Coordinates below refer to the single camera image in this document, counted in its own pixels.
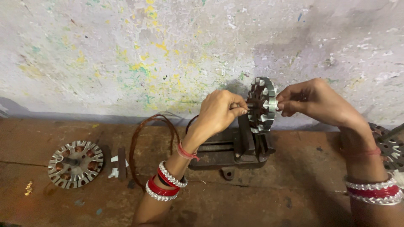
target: metal shaft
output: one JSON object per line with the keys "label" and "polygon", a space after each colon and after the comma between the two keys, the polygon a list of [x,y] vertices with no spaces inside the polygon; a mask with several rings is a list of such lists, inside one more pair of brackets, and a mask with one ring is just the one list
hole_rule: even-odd
{"label": "metal shaft", "polygon": [[62,160],[62,163],[69,164],[71,166],[79,165],[79,161],[77,159],[72,159],[72,158],[68,158],[68,157],[64,157]]}
{"label": "metal shaft", "polygon": [[382,135],[382,136],[379,136],[379,137],[377,138],[377,140],[378,140],[379,142],[388,141],[388,140],[390,140],[391,138],[393,138],[394,136],[396,136],[397,134],[399,134],[400,132],[402,132],[403,130],[404,130],[404,124],[393,128],[393,130],[391,130],[391,131],[390,131],[389,133],[387,133],[387,134],[384,134],[384,135]]}

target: workbench surface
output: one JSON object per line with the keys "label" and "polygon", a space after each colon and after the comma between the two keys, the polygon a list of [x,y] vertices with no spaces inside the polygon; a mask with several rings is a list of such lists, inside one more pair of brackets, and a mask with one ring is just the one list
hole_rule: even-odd
{"label": "workbench surface", "polygon": [[[21,226],[128,226],[142,190],[128,178],[108,179],[111,156],[126,148],[137,125],[0,119],[0,222]],[[185,129],[177,128],[184,136]],[[188,186],[174,201],[165,226],[350,226],[346,174],[338,132],[273,131],[276,153],[260,169],[236,170],[225,181],[217,170],[187,170]],[[101,173],[87,185],[62,189],[51,183],[52,154],[76,140],[98,141]],[[169,156],[170,131],[145,127],[135,163],[145,183]],[[26,193],[32,181],[32,193]]]}

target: wooden workbench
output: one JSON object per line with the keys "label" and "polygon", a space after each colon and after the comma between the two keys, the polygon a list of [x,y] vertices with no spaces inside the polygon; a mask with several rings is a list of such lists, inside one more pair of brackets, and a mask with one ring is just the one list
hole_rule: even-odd
{"label": "wooden workbench", "polygon": [[[142,190],[128,178],[108,179],[120,147],[128,153],[136,125],[0,119],[0,222],[22,226],[128,226]],[[184,135],[184,128],[178,128]],[[219,171],[187,170],[189,184],[174,201],[166,226],[350,226],[349,198],[336,154],[337,132],[274,131],[276,153],[260,169],[236,170],[233,181]],[[66,143],[96,142],[107,161],[87,185],[62,189],[51,183],[48,162]],[[169,156],[170,134],[147,126],[135,163],[145,183]],[[32,193],[25,196],[32,181]]]}

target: forearm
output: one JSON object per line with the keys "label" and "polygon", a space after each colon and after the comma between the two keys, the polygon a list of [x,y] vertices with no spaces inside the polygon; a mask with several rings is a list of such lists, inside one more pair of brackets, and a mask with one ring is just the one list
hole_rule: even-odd
{"label": "forearm", "polygon": [[[376,149],[372,132],[368,127],[355,130],[342,128],[344,154],[346,155],[347,180],[357,184],[380,183],[388,180],[379,155],[353,155],[360,151]],[[382,206],[368,204],[351,198],[352,217],[357,226],[399,226],[404,221],[401,204]]]}
{"label": "forearm", "polygon": [[[187,152],[194,153],[200,143],[201,142],[198,141],[196,134],[191,131],[183,139],[182,146]],[[184,176],[185,170],[187,169],[190,161],[191,160],[181,157],[177,152],[174,152],[173,155],[166,161],[165,168],[173,177],[180,180]],[[162,189],[174,189],[173,187],[164,185],[157,176],[154,178],[154,182]],[[172,203],[173,200],[167,202],[158,201],[149,196],[149,194],[145,193],[134,214],[132,226],[150,226],[150,224],[154,226],[161,225],[164,221],[164,217],[170,210]]]}

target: wall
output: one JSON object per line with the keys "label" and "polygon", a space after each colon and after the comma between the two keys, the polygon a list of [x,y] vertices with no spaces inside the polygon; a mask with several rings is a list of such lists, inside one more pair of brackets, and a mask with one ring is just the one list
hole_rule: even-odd
{"label": "wall", "polygon": [[[213,90],[246,96],[246,85],[266,76],[278,89],[322,77],[369,121],[404,122],[399,0],[0,5],[0,110],[10,116],[190,119]],[[277,128],[325,129],[302,115],[277,120]]]}

